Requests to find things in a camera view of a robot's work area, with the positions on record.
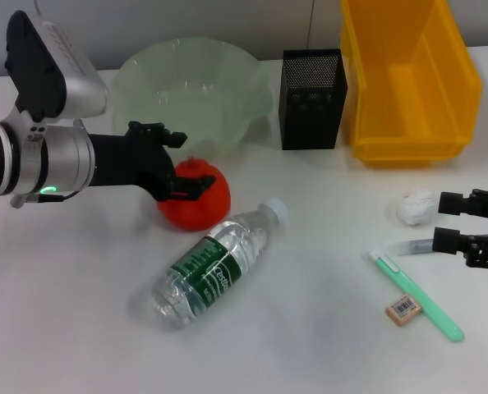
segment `yellow plastic bin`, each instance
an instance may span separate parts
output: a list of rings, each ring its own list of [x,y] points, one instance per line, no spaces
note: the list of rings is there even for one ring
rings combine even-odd
[[[445,0],[341,0],[353,155],[399,167],[457,156],[481,81]]]

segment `pen holder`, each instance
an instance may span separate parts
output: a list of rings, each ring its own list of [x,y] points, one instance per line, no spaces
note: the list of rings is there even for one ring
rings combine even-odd
[[[284,51],[279,98],[283,149],[333,149],[347,90],[340,49]]]

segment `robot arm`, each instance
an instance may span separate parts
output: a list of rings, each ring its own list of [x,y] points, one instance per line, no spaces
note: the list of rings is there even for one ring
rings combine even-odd
[[[488,218],[488,191],[474,189],[467,199],[444,191],[440,196],[439,212]],[[468,267],[488,268],[488,236],[465,236],[458,230],[436,227],[432,250],[447,254],[462,252]]]
[[[5,67],[18,90],[11,113],[0,121],[0,195],[16,195],[12,206],[63,201],[40,192],[87,186],[137,185],[158,201],[198,199],[214,183],[211,176],[176,176],[163,147],[180,148],[187,137],[162,124],[133,121],[124,136],[89,135],[80,118],[105,112],[107,89],[54,23],[14,13]],[[53,125],[60,119],[75,119],[74,126]]]

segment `white wall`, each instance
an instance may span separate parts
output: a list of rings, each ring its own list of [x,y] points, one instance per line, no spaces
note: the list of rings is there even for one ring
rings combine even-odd
[[[258,58],[304,48],[312,0],[39,0],[48,19],[66,25],[99,69],[118,68],[146,46],[204,35],[236,44]],[[0,0],[0,75],[5,31],[16,10],[33,0]]]
[[[467,45],[488,45],[488,0],[449,0]],[[258,58],[283,49],[333,48],[339,43],[339,0],[39,0],[46,17],[63,23],[100,69],[118,68],[152,43],[205,35],[236,44]],[[0,0],[0,75],[5,29],[16,10],[33,0]]]
[[[449,5],[465,44],[488,45],[488,0],[449,0]],[[340,0],[315,0],[310,48],[337,47],[341,20]]]

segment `table surface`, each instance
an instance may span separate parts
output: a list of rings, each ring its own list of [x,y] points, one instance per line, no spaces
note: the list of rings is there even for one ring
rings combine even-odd
[[[277,196],[291,226],[264,264],[181,332],[155,327],[146,290],[201,234],[172,229],[143,190],[89,188],[19,210],[0,197],[0,393],[488,393],[488,270],[461,255],[398,260],[465,332],[453,344],[425,316],[398,328],[383,309],[399,291],[362,258],[431,237],[433,225],[394,219],[407,191],[488,190],[488,47],[470,52],[481,109],[474,141],[448,163],[376,171],[342,143],[284,152],[277,104],[269,124],[218,151],[232,212]],[[265,64],[277,102],[281,63]],[[0,119],[15,96],[0,78]],[[107,134],[111,114],[85,124]],[[435,225],[488,233],[482,218]]]

